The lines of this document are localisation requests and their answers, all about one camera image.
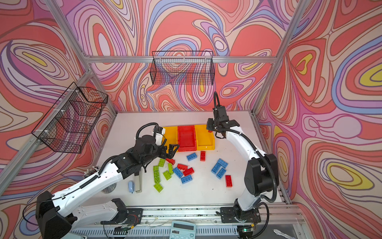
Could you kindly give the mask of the red lego brick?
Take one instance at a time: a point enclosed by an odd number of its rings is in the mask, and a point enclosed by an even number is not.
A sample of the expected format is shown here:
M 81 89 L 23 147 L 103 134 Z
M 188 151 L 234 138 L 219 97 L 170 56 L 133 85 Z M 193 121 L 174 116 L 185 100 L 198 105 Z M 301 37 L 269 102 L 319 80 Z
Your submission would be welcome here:
M 177 168 L 182 170 L 182 171 L 186 171 L 188 169 L 188 166 L 178 163 Z
M 183 175 L 184 176 L 189 176 L 189 175 L 192 175 L 193 173 L 195 173 L 194 169 L 191 167 L 191 168 L 188 168 L 187 170 L 185 170 L 183 172 Z
M 233 187 L 231 175 L 226 175 L 225 176 L 225 184 L 226 184 L 227 188 Z
M 206 160 L 206 152 L 205 151 L 201 151 L 200 161 L 205 161 L 205 160 Z

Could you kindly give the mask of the green lego brick long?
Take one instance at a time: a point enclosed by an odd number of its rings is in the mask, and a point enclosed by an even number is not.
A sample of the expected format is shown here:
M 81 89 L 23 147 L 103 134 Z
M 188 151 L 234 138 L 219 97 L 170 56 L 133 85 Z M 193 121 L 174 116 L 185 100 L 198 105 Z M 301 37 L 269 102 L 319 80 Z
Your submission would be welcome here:
M 159 172 L 159 166 L 158 165 L 153 166 L 153 175 L 154 175 L 155 184 L 160 183 L 161 179 L 160 179 L 160 172 Z

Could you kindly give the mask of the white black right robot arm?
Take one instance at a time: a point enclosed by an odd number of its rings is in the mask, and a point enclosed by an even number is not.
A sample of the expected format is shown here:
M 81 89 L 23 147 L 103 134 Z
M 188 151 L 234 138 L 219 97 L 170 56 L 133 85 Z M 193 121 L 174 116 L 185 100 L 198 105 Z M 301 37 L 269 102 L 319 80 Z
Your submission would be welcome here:
M 273 154 L 259 149 L 243 132 L 236 120 L 230 120 L 225 106 L 213 108 L 213 118 L 207 122 L 207 130 L 219 133 L 227 139 L 247 160 L 244 174 L 245 190 L 235 199 L 233 216 L 247 221 L 258 213 L 261 204 L 274 203 L 278 195 L 278 160 Z

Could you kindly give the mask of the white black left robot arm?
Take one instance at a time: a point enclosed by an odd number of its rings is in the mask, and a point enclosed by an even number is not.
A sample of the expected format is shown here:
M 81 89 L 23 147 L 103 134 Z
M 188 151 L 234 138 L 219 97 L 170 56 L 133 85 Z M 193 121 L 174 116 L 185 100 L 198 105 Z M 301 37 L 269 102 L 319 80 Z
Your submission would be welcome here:
M 36 202 L 35 217 L 42 237 L 61 239 L 76 227 L 98 222 L 126 223 L 133 216 L 119 198 L 90 207 L 83 207 L 82 204 L 105 188 L 139 174 L 154 159 L 172 159 L 180 146 L 166 146 L 161 138 L 161 134 L 139 137 L 134 147 L 111 156 L 99 171 L 79 183 L 53 194 L 48 191 L 40 194 Z

